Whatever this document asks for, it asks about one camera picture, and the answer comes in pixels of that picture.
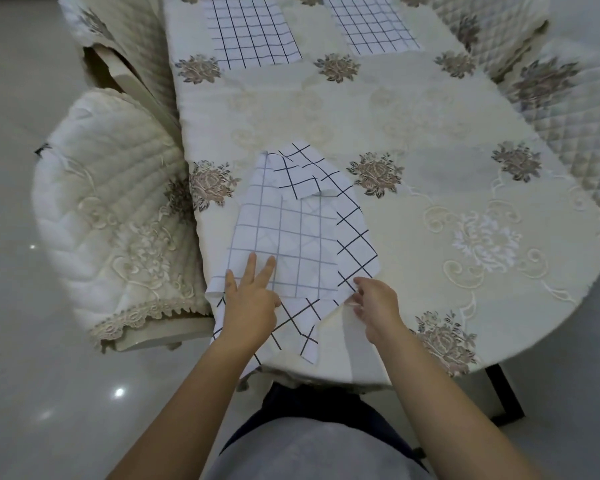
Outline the person's right forearm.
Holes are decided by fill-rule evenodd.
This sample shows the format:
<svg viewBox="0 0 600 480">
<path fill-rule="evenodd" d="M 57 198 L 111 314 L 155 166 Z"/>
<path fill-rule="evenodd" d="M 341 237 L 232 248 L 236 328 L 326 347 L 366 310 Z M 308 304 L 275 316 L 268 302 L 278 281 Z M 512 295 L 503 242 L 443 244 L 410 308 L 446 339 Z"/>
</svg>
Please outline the person's right forearm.
<svg viewBox="0 0 600 480">
<path fill-rule="evenodd" d="M 439 480 L 543 480 L 406 327 L 366 334 Z"/>
</svg>

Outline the cream floral tablecloth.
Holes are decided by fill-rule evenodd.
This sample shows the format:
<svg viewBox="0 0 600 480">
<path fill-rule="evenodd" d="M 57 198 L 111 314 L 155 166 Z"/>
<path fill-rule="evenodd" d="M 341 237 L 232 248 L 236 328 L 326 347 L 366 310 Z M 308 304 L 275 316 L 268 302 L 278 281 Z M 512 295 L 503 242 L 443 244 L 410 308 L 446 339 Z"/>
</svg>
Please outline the cream floral tablecloth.
<svg viewBox="0 0 600 480">
<path fill-rule="evenodd" d="M 276 1 L 303 59 L 221 71 L 201 0 L 163 0 L 207 285 L 258 157 L 304 141 L 354 183 L 375 278 L 444 370 L 565 322 L 600 275 L 600 208 L 433 10 L 391 0 L 422 50 L 357 56 L 323 0 Z M 281 352 L 256 371 L 390 386 L 350 298 L 318 324 L 315 363 Z"/>
</svg>

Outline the grey shirt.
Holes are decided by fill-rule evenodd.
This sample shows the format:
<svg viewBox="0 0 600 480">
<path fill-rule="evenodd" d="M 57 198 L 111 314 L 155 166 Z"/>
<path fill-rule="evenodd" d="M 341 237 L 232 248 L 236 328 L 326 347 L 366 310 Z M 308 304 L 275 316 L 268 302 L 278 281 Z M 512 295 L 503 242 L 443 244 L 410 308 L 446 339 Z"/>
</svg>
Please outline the grey shirt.
<svg viewBox="0 0 600 480">
<path fill-rule="evenodd" d="M 359 429 L 270 421 L 229 445 L 205 480 L 433 480 L 416 460 Z"/>
</svg>

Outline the black table leg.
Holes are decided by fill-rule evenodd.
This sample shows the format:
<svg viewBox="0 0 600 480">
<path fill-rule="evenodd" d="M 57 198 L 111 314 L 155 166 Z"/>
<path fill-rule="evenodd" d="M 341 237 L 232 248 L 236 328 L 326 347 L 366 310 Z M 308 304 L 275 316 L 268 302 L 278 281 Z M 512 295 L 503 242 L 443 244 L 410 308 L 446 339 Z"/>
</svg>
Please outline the black table leg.
<svg viewBox="0 0 600 480">
<path fill-rule="evenodd" d="M 489 366 L 485 372 L 503 408 L 501 414 L 491 418 L 492 423 L 501 428 L 524 419 L 526 414 L 501 366 Z"/>
</svg>

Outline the person's left forearm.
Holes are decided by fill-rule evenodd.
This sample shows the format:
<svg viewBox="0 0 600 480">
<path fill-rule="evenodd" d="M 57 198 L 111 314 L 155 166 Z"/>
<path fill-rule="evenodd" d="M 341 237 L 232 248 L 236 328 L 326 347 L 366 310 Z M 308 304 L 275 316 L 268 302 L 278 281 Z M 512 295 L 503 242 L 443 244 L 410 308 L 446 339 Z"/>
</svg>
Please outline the person's left forearm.
<svg viewBox="0 0 600 480">
<path fill-rule="evenodd" d="M 223 332 L 106 480 L 199 480 L 240 375 L 266 338 Z"/>
</svg>

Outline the white checked cloth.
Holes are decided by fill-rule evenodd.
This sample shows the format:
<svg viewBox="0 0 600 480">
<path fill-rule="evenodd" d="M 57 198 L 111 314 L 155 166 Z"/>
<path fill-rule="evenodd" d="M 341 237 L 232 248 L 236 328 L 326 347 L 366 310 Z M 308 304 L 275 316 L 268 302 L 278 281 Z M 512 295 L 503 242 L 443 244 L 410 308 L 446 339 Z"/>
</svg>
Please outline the white checked cloth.
<svg viewBox="0 0 600 480">
<path fill-rule="evenodd" d="M 281 352 L 315 363 L 318 324 L 355 292 L 355 277 L 381 270 L 354 183 L 304 141 L 258 157 L 229 237 L 205 293 L 217 310 L 213 339 L 223 330 L 226 271 L 240 283 L 250 254 L 255 273 L 276 259 L 267 288 L 281 299 L 276 326 L 242 377 Z"/>
<path fill-rule="evenodd" d="M 303 59 L 276 0 L 201 0 L 221 71 Z"/>
<path fill-rule="evenodd" d="M 391 0 L 323 0 L 353 55 L 421 51 Z"/>
</svg>

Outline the chair with quilted cream cover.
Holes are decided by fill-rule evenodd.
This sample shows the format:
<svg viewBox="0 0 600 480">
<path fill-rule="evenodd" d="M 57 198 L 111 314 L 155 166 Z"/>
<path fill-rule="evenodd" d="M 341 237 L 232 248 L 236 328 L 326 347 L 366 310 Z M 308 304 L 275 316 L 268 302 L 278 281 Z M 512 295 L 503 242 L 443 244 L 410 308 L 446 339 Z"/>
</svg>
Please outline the chair with quilted cream cover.
<svg viewBox="0 0 600 480">
<path fill-rule="evenodd" d="M 32 207 L 97 350 L 211 338 L 187 162 L 140 103 L 113 89 L 81 95 L 39 151 Z"/>
<path fill-rule="evenodd" d="M 600 206 L 600 48 L 545 41 L 498 88 Z"/>
<path fill-rule="evenodd" d="M 160 0 L 57 1 L 88 84 L 133 98 L 182 148 Z"/>
<path fill-rule="evenodd" d="M 496 83 L 549 24 L 550 0 L 430 0 L 429 5 Z"/>
</svg>

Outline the person's left hand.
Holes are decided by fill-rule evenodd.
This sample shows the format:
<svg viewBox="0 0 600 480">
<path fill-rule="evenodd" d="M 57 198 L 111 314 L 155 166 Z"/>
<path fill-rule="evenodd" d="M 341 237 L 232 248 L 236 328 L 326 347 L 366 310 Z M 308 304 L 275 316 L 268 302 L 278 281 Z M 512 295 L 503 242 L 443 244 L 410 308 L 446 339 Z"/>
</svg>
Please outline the person's left hand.
<svg viewBox="0 0 600 480">
<path fill-rule="evenodd" d="M 253 284 L 245 289 L 243 275 L 238 282 L 233 272 L 227 270 L 220 341 L 248 348 L 252 352 L 264 344 L 276 325 L 275 310 L 281 305 L 279 295 L 269 289 L 275 268 L 275 257 L 268 257 L 262 270 L 255 273 Z"/>
</svg>

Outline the dark trousers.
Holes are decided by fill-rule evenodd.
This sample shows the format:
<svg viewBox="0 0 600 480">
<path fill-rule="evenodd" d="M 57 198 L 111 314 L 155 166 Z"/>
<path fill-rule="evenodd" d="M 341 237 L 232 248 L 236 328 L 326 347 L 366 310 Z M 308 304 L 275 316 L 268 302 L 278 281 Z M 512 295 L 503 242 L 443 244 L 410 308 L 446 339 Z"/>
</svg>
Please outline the dark trousers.
<svg viewBox="0 0 600 480">
<path fill-rule="evenodd" d="M 340 387 L 315 388 L 301 385 L 291 388 L 276 381 L 264 396 L 260 409 L 232 434 L 221 452 L 264 424 L 284 418 L 331 422 L 360 430 L 425 468 L 420 457 L 384 416 L 359 395 Z"/>
</svg>

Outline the person's right hand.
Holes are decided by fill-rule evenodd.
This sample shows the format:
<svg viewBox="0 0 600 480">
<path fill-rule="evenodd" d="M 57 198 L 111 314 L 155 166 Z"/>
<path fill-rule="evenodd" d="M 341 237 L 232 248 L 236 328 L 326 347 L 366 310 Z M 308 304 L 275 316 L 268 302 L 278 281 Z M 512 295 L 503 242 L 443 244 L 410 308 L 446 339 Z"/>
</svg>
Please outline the person's right hand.
<svg viewBox="0 0 600 480">
<path fill-rule="evenodd" d="M 400 336 L 406 326 L 400 316 L 396 292 L 385 282 L 376 280 L 376 316 L 373 320 L 360 320 L 366 328 L 368 340 L 377 347 Z"/>
</svg>

